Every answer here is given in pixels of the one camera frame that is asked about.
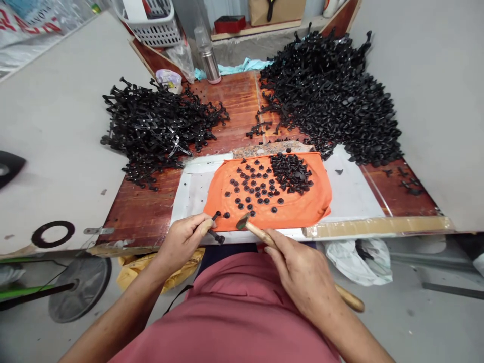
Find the red box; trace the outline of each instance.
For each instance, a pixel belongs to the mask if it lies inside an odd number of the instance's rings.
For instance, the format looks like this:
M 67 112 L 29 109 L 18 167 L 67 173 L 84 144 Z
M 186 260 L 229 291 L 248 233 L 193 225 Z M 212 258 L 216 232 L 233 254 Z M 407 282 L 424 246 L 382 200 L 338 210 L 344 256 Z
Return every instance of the red box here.
M 215 31 L 221 33 L 240 33 L 246 27 L 246 18 L 244 15 L 225 15 L 214 22 Z

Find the small hammer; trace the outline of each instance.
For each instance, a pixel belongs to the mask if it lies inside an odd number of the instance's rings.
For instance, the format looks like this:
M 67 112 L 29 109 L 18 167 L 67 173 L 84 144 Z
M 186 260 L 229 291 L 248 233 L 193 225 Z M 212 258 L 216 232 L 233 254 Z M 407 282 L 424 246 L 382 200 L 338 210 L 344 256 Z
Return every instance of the small hammer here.
M 252 223 L 249 222 L 249 216 L 250 213 L 247 213 L 242 219 L 237 223 L 237 229 L 241 230 L 244 227 L 249 230 L 253 235 L 255 235 L 257 238 L 259 238 L 262 242 L 264 242 L 266 245 L 275 248 L 279 250 L 277 247 L 276 243 L 272 239 L 270 235 L 268 235 L 266 232 L 261 230 L 260 228 L 254 226 Z M 361 301 L 358 297 L 353 295 L 351 292 L 345 290 L 341 286 L 334 284 L 336 287 L 336 290 L 339 292 L 341 295 L 341 298 L 343 301 L 353 310 L 355 310 L 358 313 L 362 313 L 365 311 L 365 303 Z

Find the black gasket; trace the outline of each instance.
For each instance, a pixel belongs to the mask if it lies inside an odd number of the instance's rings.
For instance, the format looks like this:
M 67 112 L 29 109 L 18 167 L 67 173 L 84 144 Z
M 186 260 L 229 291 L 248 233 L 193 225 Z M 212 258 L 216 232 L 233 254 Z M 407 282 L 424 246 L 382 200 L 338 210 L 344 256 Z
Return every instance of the black gasket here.
M 46 241 L 44 241 L 43 238 L 42 238 L 42 235 L 44 234 L 44 232 L 47 231 L 48 229 L 52 228 L 52 227 L 57 227 L 57 226 L 67 228 L 67 234 L 63 238 L 59 239 L 56 242 L 46 242 Z M 70 240 L 72 235 L 74 234 L 75 230 L 76 229 L 74 228 L 74 225 L 70 222 L 66 222 L 66 221 L 50 222 L 50 223 L 44 224 L 38 230 L 36 230 L 34 232 L 34 234 L 32 235 L 31 241 L 34 245 L 36 245 L 37 247 L 40 247 L 40 248 L 57 247 L 57 246 L 60 246 L 64 243 L 66 243 L 68 240 Z

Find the wooden table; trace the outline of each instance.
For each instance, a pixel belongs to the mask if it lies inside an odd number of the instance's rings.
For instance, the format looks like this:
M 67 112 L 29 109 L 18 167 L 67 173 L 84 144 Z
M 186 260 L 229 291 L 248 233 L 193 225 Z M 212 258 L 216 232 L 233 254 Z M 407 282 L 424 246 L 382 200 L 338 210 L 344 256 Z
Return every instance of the wooden table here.
M 234 148 L 258 145 L 259 142 L 265 143 L 269 140 L 274 142 L 277 138 L 299 138 L 302 141 L 307 137 L 298 130 L 288 132 L 286 128 L 281 128 L 279 135 L 274 135 L 275 125 L 279 121 L 279 116 L 275 113 L 265 113 L 261 117 L 261 122 L 273 121 L 274 126 L 266 134 L 254 134 L 252 139 L 246 137 L 246 132 L 256 123 L 257 111 L 261 105 L 267 105 L 259 88 L 259 72 L 248 71 L 223 76 L 218 85 L 210 85 L 206 80 L 197 81 L 192 90 L 204 103 L 223 102 L 231 119 L 226 126 L 220 124 L 212 130 L 218 140 L 209 141 L 208 146 L 195 156 L 228 153 Z M 400 186 L 398 167 L 410 173 L 411 177 L 417 178 L 403 160 L 379 168 L 360 167 L 385 214 L 388 217 L 437 216 L 437 206 L 427 193 L 409 195 L 407 189 Z M 383 169 L 392 169 L 392 177 L 388 178 Z M 104 225 L 105 228 L 114 228 L 115 232 L 100 236 L 96 245 L 107 247 L 114 246 L 117 242 L 119 246 L 119 241 L 124 241 L 122 245 L 125 248 L 155 248 L 163 243 L 169 229 L 181 173 L 181 170 L 166 170 L 161 175 L 154 175 L 157 178 L 158 192 L 141 189 L 124 181 Z

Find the orange cloth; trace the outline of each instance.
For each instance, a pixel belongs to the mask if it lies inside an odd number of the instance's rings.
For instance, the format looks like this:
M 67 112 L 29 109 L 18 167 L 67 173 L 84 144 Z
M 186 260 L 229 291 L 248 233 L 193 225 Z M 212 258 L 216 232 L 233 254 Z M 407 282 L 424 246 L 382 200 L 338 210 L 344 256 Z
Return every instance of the orange cloth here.
M 219 210 L 222 215 L 225 212 L 230 213 L 230 218 L 226 219 L 222 216 L 217 218 L 217 228 L 214 231 L 234 231 L 237 230 L 237 222 L 249 212 L 247 210 L 247 204 L 252 204 L 253 210 L 256 215 L 251 217 L 257 227 L 264 228 L 302 228 L 309 227 L 317 223 L 321 218 L 331 213 L 329 204 L 332 199 L 331 185 L 329 183 L 328 175 L 324 169 L 321 156 L 318 152 L 313 153 L 296 153 L 299 159 L 304 159 L 304 164 L 308 165 L 308 170 L 311 170 L 312 175 L 309 180 L 313 181 L 313 186 L 308 192 L 303 195 L 296 193 L 287 193 L 279 187 L 279 183 L 275 179 L 274 173 L 270 173 L 267 179 L 250 179 L 248 185 L 252 180 L 255 180 L 257 185 L 261 183 L 266 184 L 266 190 L 269 191 L 269 180 L 275 180 L 276 190 L 281 192 L 278 196 L 269 198 L 269 204 L 258 204 L 255 193 L 250 194 L 248 191 L 244 191 L 242 185 L 243 179 L 240 174 L 237 173 L 237 169 L 241 168 L 242 172 L 250 175 L 248 170 L 245 170 L 245 166 L 248 164 L 253 167 L 257 174 L 265 173 L 267 168 L 271 168 L 270 156 L 260 156 L 247 158 L 247 164 L 241 164 L 242 159 L 226 160 L 215 172 L 210 189 L 208 191 L 208 201 L 205 205 L 204 212 L 210 215 L 214 215 Z M 254 165 L 254 161 L 259 160 L 259 165 Z M 263 165 L 264 170 L 259 170 L 259 166 Z M 235 187 L 230 184 L 230 180 L 235 179 L 239 182 L 240 192 L 235 193 Z M 225 192 L 231 192 L 230 197 L 225 196 Z M 251 197 L 251 201 L 247 203 L 246 197 Z M 243 209 L 239 209 L 235 203 L 235 199 L 240 198 L 241 203 L 244 204 Z M 268 198 L 267 195 L 261 195 L 261 198 Z M 279 198 L 284 199 L 284 204 L 277 203 Z M 277 207 L 277 213 L 272 213 L 271 208 Z

